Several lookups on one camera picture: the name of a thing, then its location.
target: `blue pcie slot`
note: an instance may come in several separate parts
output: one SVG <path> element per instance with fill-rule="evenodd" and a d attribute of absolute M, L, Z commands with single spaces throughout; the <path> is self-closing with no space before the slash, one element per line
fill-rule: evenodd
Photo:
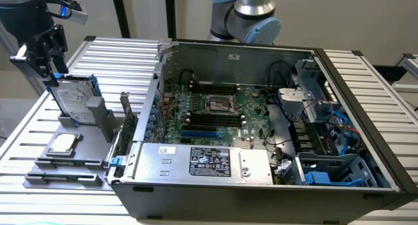
<path fill-rule="evenodd" d="M 219 138 L 217 132 L 183 131 L 180 135 L 181 137 Z"/>

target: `black pole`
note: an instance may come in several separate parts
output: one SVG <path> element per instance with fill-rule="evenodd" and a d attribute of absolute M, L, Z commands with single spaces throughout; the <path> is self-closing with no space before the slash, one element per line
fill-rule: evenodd
<path fill-rule="evenodd" d="M 120 34 L 122 38 L 130 38 L 128 19 L 125 17 L 122 0 L 113 0 L 116 16 L 118 21 Z"/>
<path fill-rule="evenodd" d="M 176 38 L 176 0 L 165 0 L 165 14 L 168 38 Z"/>

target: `green circuit board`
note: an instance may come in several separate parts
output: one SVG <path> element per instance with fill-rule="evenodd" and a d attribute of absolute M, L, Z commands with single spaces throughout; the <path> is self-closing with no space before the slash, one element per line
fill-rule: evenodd
<path fill-rule="evenodd" d="M 165 84 L 165 134 L 164 143 L 215 145 L 265 149 L 260 129 L 265 135 L 271 129 L 268 113 L 265 113 L 264 97 L 255 87 L 240 87 L 233 95 L 195 94 L 188 87 L 177 84 Z M 217 106 L 216 102 L 231 102 L 231 106 Z M 216 126 L 217 138 L 183 137 L 181 126 L 187 125 L 184 119 L 187 113 L 209 113 L 224 115 L 244 115 L 243 127 Z"/>

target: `motherboard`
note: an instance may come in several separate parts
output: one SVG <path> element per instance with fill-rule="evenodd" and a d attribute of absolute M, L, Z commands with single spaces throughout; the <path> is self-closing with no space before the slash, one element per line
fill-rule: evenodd
<path fill-rule="evenodd" d="M 239 85 L 165 84 L 164 143 L 268 148 L 271 124 L 261 91 Z"/>

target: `power supply label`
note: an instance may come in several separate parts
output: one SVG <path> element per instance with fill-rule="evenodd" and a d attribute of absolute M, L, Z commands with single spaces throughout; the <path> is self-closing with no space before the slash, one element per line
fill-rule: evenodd
<path fill-rule="evenodd" d="M 188 172 L 192 176 L 231 177 L 229 149 L 191 148 Z"/>

